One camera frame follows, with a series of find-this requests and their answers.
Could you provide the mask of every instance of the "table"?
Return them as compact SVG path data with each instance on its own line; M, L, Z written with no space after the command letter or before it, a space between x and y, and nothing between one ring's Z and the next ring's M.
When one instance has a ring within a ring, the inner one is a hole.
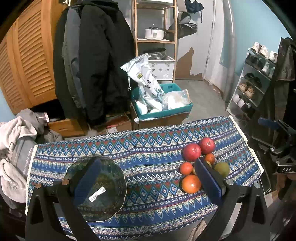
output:
M27 180L27 203L36 183L52 185L62 180L68 167L80 156L100 154L119 165L128 191L122 209L105 222L88 223L100 239L127 239L182 228L217 209L203 189L183 193L179 166L181 151L189 143L211 137L216 144L216 162L229 164L231 178L250 186L263 172L254 151L232 117L221 116L175 125L124 131L86 139L36 145ZM63 217L66 234L71 230Z

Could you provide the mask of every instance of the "wooden drawer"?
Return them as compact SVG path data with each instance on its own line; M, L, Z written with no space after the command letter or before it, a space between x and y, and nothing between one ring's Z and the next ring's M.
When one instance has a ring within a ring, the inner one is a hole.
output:
M49 122L48 126L50 129L60 133L64 138L66 137L78 137L85 136L87 131L84 125L80 125L77 120L65 119L55 122Z

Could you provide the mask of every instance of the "teal plastic basket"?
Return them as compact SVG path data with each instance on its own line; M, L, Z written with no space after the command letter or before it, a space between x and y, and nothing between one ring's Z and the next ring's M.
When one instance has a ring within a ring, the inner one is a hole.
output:
M180 91L180 87L175 84L160 84L160 87L163 89L164 93L172 92L172 91ZM149 114L144 114L141 115L138 106L136 105L136 101L139 100L139 88L135 88L132 93L131 93L131 100L133 102L133 106L137 112L139 120L145 120L148 118L160 118L160 117L165 117L165 116L170 116L170 115L175 115L179 113L184 113L184 112L190 112L192 109L193 104L190 103L187 106L184 107L179 107L175 108L172 110L163 110L155 113L149 113Z

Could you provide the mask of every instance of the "jacket hood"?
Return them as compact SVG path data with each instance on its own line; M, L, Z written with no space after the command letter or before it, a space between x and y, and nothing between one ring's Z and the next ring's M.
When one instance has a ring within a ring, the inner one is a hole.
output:
M84 0L81 5L92 5L99 7L108 15L114 15L118 12L117 2L113 2L112 0Z

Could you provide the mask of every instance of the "plastic bag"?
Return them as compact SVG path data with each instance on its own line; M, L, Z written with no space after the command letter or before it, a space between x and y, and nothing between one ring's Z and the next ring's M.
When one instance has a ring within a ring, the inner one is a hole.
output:
M163 97L163 110L171 110L187 106L191 103L188 90L172 91Z
M146 104L147 109L161 111L164 92L152 75L149 57L149 54L142 54L121 66L121 69L127 72L129 79L138 83L140 100Z

